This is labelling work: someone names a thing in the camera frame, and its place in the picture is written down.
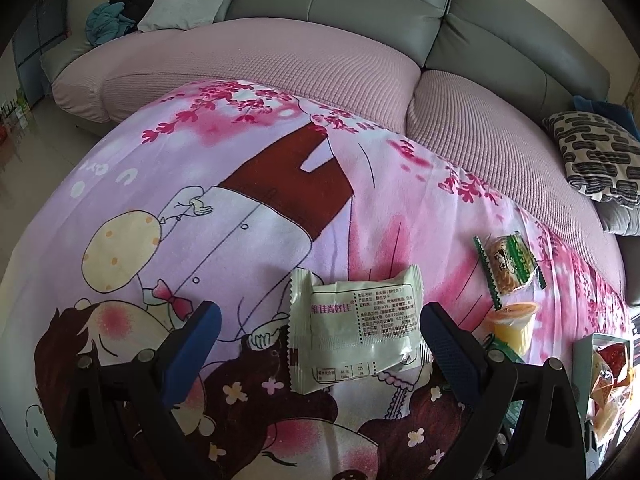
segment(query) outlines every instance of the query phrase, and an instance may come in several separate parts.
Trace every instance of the cartoon hand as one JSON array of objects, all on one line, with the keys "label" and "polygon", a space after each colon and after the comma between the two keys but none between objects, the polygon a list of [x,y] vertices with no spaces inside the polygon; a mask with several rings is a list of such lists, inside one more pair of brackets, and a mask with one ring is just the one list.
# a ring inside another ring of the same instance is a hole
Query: cartoon hand
[{"label": "cartoon hand", "polygon": [[273,345],[280,337],[280,327],[289,324],[289,314],[277,313],[273,319],[259,326],[249,336],[251,350],[265,350]]},{"label": "cartoon hand", "polygon": [[208,215],[213,211],[213,208],[209,205],[204,205],[202,200],[192,198],[189,200],[189,204],[193,206],[193,212],[196,216]]}]

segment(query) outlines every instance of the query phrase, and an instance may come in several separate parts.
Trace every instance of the blue cloth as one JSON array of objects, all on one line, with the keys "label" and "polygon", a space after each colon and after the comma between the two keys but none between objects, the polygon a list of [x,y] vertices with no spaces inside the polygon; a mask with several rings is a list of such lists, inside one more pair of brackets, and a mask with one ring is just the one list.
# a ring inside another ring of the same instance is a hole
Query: blue cloth
[{"label": "blue cloth", "polygon": [[638,132],[634,116],[623,105],[615,105],[606,101],[591,101],[576,95],[574,96],[574,107],[579,112],[591,112],[606,117],[640,140],[640,132]]},{"label": "blue cloth", "polygon": [[124,3],[101,4],[91,11],[86,19],[86,38],[93,46],[102,45],[107,41],[124,36],[136,25],[136,22],[125,18],[121,12]]}]

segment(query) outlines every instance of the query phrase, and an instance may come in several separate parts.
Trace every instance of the pile of clothes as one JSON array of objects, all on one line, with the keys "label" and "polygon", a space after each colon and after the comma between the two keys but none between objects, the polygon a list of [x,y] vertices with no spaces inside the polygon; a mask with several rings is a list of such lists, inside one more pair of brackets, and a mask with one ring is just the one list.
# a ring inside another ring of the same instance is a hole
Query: pile of clothes
[{"label": "pile of clothes", "polygon": [[86,20],[86,38],[93,46],[136,30],[154,0],[109,0],[95,7]]}]

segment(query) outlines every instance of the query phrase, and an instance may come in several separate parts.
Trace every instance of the teal jacket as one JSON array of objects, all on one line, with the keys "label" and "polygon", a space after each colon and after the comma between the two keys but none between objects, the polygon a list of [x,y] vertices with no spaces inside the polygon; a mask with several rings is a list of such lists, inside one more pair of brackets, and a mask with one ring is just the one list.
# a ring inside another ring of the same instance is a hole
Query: teal jacket
[{"label": "teal jacket", "polygon": [[107,41],[124,36],[136,25],[136,22],[125,18],[121,12],[124,3],[101,4],[91,11],[86,19],[86,38],[93,46],[102,45]]}]

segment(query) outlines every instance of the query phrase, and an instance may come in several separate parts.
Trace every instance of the black and beige patterned pillow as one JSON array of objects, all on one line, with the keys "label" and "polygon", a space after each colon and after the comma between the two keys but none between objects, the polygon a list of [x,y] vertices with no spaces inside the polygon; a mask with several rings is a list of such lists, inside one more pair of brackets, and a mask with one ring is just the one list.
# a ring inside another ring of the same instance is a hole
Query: black and beige patterned pillow
[{"label": "black and beige patterned pillow", "polygon": [[590,112],[545,119],[560,146],[566,179],[596,202],[640,205],[640,142],[622,126]]}]

